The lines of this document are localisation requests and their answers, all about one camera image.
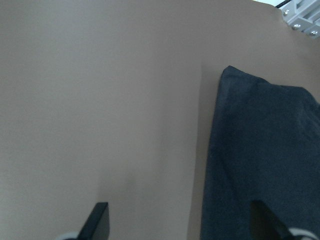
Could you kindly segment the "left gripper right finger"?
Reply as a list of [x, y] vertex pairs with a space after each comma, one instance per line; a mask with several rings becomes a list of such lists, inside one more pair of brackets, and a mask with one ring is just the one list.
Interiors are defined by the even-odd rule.
[[299, 240], [261, 200], [250, 203], [250, 235], [253, 240]]

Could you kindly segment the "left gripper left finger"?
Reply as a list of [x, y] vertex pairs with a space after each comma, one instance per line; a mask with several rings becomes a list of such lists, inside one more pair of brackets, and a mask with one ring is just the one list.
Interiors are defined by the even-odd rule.
[[98, 202], [80, 230], [78, 240], [108, 240], [110, 217], [108, 202]]

